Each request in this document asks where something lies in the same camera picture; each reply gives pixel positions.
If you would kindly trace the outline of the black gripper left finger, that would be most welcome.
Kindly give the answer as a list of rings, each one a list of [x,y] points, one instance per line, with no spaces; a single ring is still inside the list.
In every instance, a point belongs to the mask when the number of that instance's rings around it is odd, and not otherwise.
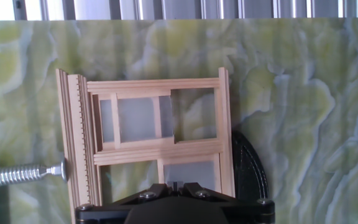
[[[173,188],[167,184],[152,184],[151,187],[146,190],[142,190],[126,198],[118,200],[116,205],[138,205],[172,195]]]

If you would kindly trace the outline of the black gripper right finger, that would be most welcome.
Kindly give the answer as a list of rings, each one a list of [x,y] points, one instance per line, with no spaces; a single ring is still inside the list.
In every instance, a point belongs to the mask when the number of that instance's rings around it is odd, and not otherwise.
[[[176,191],[176,197],[184,197],[213,203],[234,203],[235,198],[200,186],[197,182],[184,183]]]

